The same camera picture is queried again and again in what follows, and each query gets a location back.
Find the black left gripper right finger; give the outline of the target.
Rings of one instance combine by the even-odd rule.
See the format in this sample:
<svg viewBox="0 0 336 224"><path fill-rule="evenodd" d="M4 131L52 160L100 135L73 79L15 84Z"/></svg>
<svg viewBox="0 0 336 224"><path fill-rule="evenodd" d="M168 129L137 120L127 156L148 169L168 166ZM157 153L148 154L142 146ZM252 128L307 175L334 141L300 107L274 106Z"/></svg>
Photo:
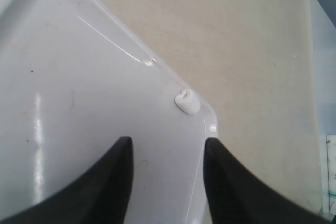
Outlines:
<svg viewBox="0 0 336 224"><path fill-rule="evenodd" d="M264 184L217 138L205 141L203 181L213 223L330 223Z"/></svg>

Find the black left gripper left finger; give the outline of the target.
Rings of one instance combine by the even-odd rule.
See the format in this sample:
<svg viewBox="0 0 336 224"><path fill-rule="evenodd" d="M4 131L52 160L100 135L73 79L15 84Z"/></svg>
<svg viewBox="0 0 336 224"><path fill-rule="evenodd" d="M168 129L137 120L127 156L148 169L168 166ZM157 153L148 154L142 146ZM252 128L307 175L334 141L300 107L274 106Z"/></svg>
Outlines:
<svg viewBox="0 0 336 224"><path fill-rule="evenodd" d="M119 138L84 174L1 223L124 223L133 186L133 141Z"/></svg>

